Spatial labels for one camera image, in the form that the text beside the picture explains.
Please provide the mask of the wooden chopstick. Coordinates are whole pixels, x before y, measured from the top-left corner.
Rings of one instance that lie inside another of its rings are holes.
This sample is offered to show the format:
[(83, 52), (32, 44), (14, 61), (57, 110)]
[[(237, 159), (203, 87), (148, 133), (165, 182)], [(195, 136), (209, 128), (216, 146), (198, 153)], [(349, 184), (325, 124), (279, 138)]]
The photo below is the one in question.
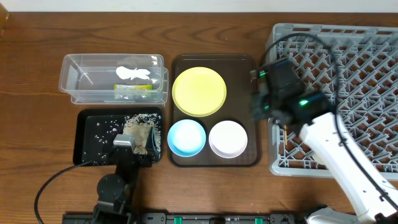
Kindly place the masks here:
[(284, 125), (284, 145), (286, 146), (288, 143), (288, 139), (287, 139), (287, 126)]

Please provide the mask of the rice food waste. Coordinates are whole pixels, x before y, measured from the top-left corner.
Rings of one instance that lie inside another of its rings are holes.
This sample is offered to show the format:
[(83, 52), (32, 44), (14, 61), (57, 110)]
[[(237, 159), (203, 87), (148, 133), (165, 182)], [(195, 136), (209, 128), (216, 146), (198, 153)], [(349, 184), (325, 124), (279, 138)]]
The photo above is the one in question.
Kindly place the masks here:
[[(155, 126), (152, 123), (137, 123), (133, 121), (132, 123), (127, 123), (124, 127), (122, 134), (130, 134), (134, 136), (136, 148), (134, 152), (137, 154), (146, 154), (145, 150), (146, 138), (149, 134), (149, 129), (154, 128), (155, 142), (157, 143), (157, 135), (155, 131)], [(87, 162), (90, 166), (93, 166), (93, 161)]]

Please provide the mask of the light blue bowl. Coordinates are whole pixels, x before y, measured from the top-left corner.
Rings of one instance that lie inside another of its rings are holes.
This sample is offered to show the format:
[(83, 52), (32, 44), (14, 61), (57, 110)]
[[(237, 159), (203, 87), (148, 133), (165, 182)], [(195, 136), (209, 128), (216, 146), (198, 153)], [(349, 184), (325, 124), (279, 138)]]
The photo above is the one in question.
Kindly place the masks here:
[(205, 146), (206, 132), (204, 127), (192, 119), (177, 121), (171, 126), (167, 135), (170, 150), (180, 157), (192, 157)]

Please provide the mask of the green yellow snack wrapper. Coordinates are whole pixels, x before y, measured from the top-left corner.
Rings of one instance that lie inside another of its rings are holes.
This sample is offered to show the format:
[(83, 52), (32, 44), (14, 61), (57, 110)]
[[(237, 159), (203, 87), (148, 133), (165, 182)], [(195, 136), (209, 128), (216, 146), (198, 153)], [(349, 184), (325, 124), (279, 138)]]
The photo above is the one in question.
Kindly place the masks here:
[(143, 91), (143, 97), (147, 96), (147, 91), (152, 90), (152, 85), (114, 85), (114, 98), (115, 99), (133, 99), (137, 98), (140, 93), (137, 91)]

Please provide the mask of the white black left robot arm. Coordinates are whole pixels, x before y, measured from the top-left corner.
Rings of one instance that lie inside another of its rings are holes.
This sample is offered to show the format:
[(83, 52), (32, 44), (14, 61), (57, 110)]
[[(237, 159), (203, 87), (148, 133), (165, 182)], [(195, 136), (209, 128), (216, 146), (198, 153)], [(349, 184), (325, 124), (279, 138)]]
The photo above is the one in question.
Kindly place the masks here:
[(160, 152), (155, 144), (154, 128), (149, 129), (146, 138), (146, 154), (134, 153), (134, 136), (118, 134), (109, 160), (116, 165), (113, 174), (102, 177), (97, 185), (98, 201), (94, 207), (92, 224), (134, 224), (141, 223), (138, 211), (131, 207), (132, 197), (137, 185), (139, 169), (151, 167), (160, 159)]

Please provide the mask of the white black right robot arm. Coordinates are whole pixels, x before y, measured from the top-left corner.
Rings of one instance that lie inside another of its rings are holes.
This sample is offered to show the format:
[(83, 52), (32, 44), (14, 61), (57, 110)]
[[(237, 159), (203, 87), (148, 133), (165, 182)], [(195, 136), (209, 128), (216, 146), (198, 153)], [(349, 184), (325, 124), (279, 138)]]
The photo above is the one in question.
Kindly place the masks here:
[(342, 188), (359, 222), (397, 223), (397, 189), (364, 155), (322, 92), (257, 92), (251, 103), (256, 119), (278, 120), (317, 155)]

